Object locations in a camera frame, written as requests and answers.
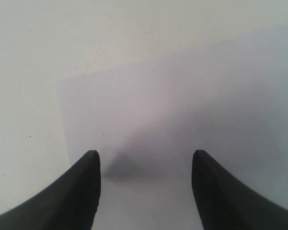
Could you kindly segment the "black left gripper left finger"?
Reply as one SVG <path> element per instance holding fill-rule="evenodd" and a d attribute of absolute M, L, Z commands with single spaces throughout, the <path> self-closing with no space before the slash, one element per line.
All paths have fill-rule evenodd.
<path fill-rule="evenodd" d="M 90 230 L 100 194 L 100 157 L 90 150 L 43 191 L 1 214 L 0 230 Z"/>

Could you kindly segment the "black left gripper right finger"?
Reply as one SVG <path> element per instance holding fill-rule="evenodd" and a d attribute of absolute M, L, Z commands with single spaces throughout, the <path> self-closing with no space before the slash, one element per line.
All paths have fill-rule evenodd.
<path fill-rule="evenodd" d="M 205 230 L 288 230 L 288 210 L 247 187 L 204 150 L 193 155 L 192 190 Z"/>

